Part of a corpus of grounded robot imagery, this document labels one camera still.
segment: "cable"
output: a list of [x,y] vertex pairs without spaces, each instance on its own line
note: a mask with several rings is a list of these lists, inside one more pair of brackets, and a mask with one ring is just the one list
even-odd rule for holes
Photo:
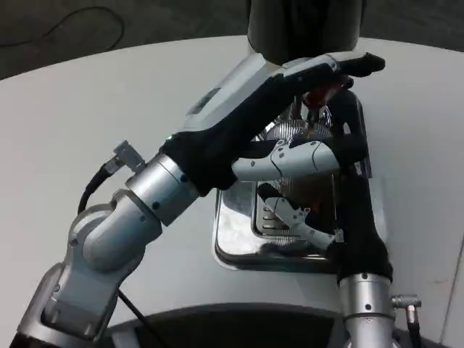
[[161,338],[160,334],[154,329],[153,325],[145,318],[145,316],[137,309],[137,307],[124,295],[121,290],[117,291],[117,295],[124,302],[126,306],[132,311],[132,313],[140,320],[144,325],[145,329],[152,334],[152,336],[158,341],[159,345],[164,348],[168,348],[169,345],[166,341]]
[[61,24],[69,20],[71,17],[75,16],[78,13],[94,11],[94,10],[103,11],[103,12],[110,14],[120,25],[119,36],[116,38],[116,40],[113,41],[111,45],[109,45],[107,48],[104,49],[104,51],[111,51],[123,39],[124,32],[125,32],[125,23],[124,23],[123,18],[118,13],[114,12],[112,9],[109,9],[108,7],[103,7],[103,6],[89,6],[89,7],[83,7],[81,9],[76,9],[75,11],[72,11],[66,14],[57,24],[52,26],[50,29],[48,29],[45,33],[43,33],[39,37],[29,38],[27,40],[16,41],[16,42],[11,42],[11,43],[0,43],[0,49],[4,49],[8,47],[18,47],[22,45],[31,44],[36,41],[44,40],[48,35],[53,33],[55,29],[57,29]]
[[90,196],[98,189],[98,187],[100,187],[100,185],[103,184],[106,179],[111,176],[105,165],[106,163],[100,167],[99,171],[95,173],[93,178],[87,184],[86,189],[84,190],[84,193],[82,194],[82,197],[79,201],[78,214],[82,213],[86,209]]
[[[79,208],[78,214],[82,213],[87,206],[88,199],[90,196],[106,181],[109,177],[111,177],[112,173],[110,173],[107,168],[107,163],[104,163],[98,172],[92,177],[90,182],[87,184],[84,193],[79,201]],[[117,290],[117,295],[124,302],[126,306],[128,306],[129,310],[140,320],[141,324],[145,327],[145,329],[158,341],[159,345],[162,348],[169,348],[169,345],[166,344],[166,341],[161,338],[161,336],[157,333],[154,329],[153,325],[144,317],[144,315],[137,309],[137,307],[127,298],[126,295],[121,290]]]
[[409,337],[413,348],[421,348],[421,327],[419,323],[407,323],[407,329],[409,331]]

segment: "white table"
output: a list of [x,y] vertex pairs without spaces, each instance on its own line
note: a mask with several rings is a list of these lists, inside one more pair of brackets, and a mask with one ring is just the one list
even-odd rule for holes
[[[359,47],[387,61],[354,90],[365,109],[373,173],[385,183],[393,291],[420,295],[423,335],[438,341],[464,234],[464,55],[393,41],[361,40]],[[10,343],[41,276],[62,260],[83,188],[112,149],[128,139],[151,158],[246,53],[242,36],[161,43],[0,82],[1,345]],[[107,202],[128,176],[118,173],[91,203]],[[214,203],[214,192],[198,200],[148,246],[122,287],[142,312],[224,302],[339,310],[333,276],[219,266],[211,247]],[[131,319],[118,304],[111,324]]]

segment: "metal connector plug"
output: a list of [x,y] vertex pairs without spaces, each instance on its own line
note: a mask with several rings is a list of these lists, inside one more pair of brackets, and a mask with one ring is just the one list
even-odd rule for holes
[[146,167],[146,163],[142,156],[128,143],[127,140],[124,140],[121,144],[119,144],[113,152],[115,155],[104,164],[104,169],[110,175],[113,175],[124,166],[127,166],[135,174],[140,173]]

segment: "black cylinder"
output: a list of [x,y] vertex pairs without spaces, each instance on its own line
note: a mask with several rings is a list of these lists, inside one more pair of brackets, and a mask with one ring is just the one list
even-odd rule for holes
[[248,40],[278,65],[349,51],[359,38],[364,8],[365,0],[247,0]]

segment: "gray floor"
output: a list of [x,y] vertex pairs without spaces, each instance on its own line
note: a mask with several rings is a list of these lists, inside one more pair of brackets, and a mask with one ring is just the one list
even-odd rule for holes
[[[38,36],[68,12],[102,5],[126,23],[118,47],[246,33],[244,0],[0,0],[0,45]],[[362,35],[464,51],[464,1],[370,0]],[[0,79],[101,52],[119,27],[107,14],[80,14],[47,39],[0,48]]]

